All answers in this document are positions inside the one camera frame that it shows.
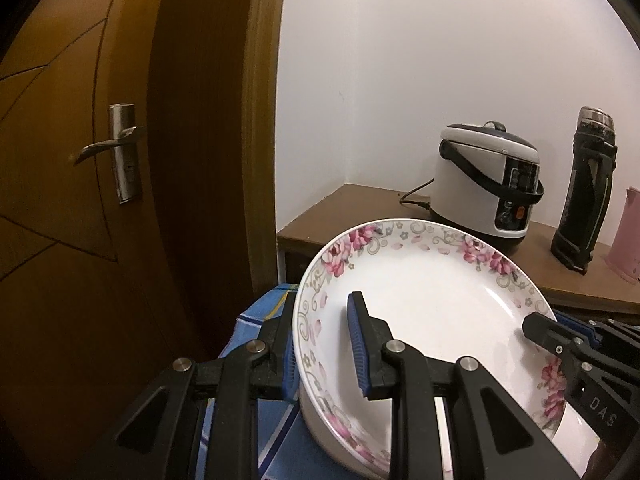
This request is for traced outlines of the person's right hand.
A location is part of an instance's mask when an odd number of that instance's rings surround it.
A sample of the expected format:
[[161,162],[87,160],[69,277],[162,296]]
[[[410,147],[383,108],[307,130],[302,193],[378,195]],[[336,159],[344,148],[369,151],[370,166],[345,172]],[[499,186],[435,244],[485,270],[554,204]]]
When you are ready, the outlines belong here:
[[629,445],[623,454],[616,454],[601,440],[591,454],[582,480],[638,479],[639,459],[637,445]]

